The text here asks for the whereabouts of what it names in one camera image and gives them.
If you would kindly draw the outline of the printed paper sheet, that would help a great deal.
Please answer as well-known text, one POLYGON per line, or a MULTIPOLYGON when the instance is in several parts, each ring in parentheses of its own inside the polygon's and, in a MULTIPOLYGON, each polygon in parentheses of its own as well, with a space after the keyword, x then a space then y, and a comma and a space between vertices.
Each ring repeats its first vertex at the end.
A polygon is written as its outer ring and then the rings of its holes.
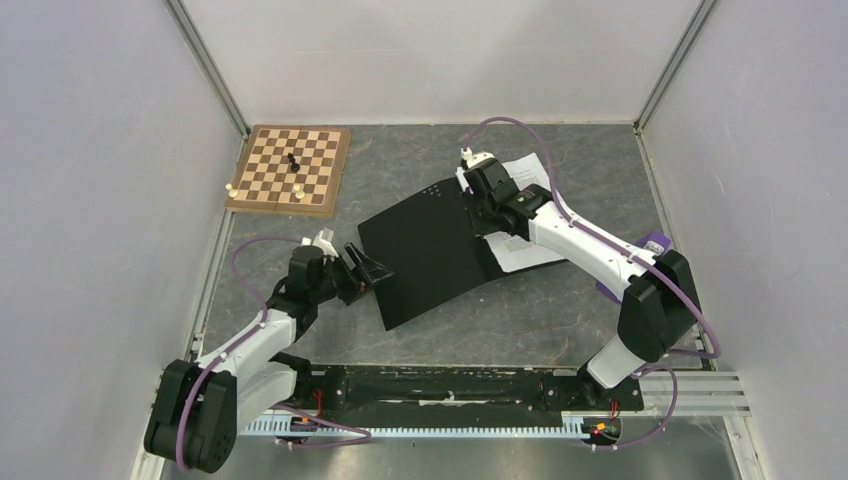
MULTIPOLYGON (((518 160, 501 164, 509 175, 515 180, 520 192, 532 185, 538 190, 550 188, 550 180, 547 172, 542 166, 539 157, 531 153, 518 160)), ((456 178, 459 181, 461 197, 468 186, 462 174, 463 169, 459 166, 456 170, 456 178)), ((505 273, 514 273, 548 263, 559 262, 564 259, 545 247, 536 245, 526 239, 497 232, 481 237, 493 254, 499 268, 505 273)))

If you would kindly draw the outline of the blue folder with black inside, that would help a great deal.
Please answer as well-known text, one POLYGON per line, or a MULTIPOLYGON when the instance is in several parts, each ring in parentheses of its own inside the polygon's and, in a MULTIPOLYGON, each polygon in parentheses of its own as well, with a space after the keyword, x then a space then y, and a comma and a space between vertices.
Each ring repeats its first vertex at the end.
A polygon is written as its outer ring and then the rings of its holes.
POLYGON ((385 330, 393 330, 503 272, 472 232, 459 181, 439 180, 358 225, 364 253, 394 274, 375 287, 385 330))

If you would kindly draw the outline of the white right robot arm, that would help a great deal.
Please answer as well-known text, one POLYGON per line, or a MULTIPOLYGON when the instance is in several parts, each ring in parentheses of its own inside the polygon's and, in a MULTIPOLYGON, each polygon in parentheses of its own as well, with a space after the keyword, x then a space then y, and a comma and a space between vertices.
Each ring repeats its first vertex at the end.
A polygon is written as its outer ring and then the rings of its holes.
POLYGON ((492 154, 461 152, 458 174, 474 232, 502 233, 551 251, 604 285, 620 303, 615 336, 579 371, 577 392, 602 408, 618 385, 669 353, 702 314, 687 259, 661 255, 597 228, 566 207, 550 189, 519 188, 492 154))

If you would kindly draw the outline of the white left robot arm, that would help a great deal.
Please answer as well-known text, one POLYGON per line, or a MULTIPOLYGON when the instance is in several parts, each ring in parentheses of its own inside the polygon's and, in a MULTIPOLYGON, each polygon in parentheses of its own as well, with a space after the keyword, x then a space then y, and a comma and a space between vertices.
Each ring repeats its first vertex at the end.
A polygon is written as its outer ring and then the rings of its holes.
POLYGON ((319 306, 350 305, 392 270, 348 243, 338 253, 318 235, 294 243, 286 275, 239 333, 195 361, 162 371, 147 423, 145 452, 185 470, 218 471, 237 435, 270 408, 307 405, 314 393, 308 360, 286 354, 315 322, 319 306))

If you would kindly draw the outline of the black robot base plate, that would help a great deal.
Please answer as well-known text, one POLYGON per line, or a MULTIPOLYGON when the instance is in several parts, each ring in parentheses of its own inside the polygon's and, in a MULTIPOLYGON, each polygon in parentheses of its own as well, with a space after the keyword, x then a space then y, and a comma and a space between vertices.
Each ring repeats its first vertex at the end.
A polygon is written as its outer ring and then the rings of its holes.
POLYGON ((564 412, 639 412, 639 383, 592 394, 567 369, 315 365, 286 404, 372 428, 555 427, 564 412))

